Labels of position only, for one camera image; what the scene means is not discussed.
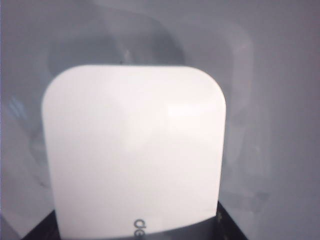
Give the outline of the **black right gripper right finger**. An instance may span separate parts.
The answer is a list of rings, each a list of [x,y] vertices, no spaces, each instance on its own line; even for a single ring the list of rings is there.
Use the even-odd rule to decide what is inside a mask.
[[[218,202],[214,221],[215,240],[248,240],[223,205]]]

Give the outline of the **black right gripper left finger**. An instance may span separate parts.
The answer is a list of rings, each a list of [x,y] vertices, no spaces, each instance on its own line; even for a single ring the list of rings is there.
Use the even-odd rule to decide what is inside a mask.
[[[36,225],[24,240],[60,240],[56,212],[53,210],[38,225]]]

